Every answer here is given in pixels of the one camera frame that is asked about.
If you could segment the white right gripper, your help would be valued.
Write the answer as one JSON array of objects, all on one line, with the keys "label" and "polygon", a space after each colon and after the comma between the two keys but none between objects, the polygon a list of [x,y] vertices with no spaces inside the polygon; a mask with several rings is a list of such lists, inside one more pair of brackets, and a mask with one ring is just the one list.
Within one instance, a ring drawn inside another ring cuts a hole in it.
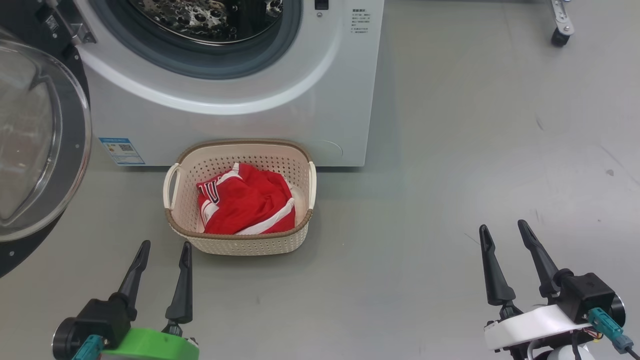
[{"label": "white right gripper", "polygon": [[[540,285],[541,297],[553,300],[560,287],[554,282],[559,271],[525,219],[518,229],[530,251]],[[500,306],[499,319],[483,328],[487,348],[496,353],[587,353],[594,340],[588,325],[577,325],[557,305],[545,305],[523,312],[514,305],[515,291],[508,285],[495,255],[496,246],[487,225],[478,229],[487,303]]]}]

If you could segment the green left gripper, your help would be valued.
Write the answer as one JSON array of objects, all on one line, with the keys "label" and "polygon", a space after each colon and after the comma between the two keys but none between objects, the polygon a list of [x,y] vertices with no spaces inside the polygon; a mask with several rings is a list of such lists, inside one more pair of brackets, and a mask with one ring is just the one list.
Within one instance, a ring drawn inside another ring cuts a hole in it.
[{"label": "green left gripper", "polygon": [[[126,271],[118,291],[110,296],[110,314],[116,318],[135,319],[142,273],[147,268],[151,242],[144,240]],[[183,337],[179,324],[194,319],[194,262],[189,241],[183,243],[178,262],[179,276],[165,318],[163,330],[131,328],[121,344],[101,351],[101,360],[198,360],[200,348],[192,337]]]}]

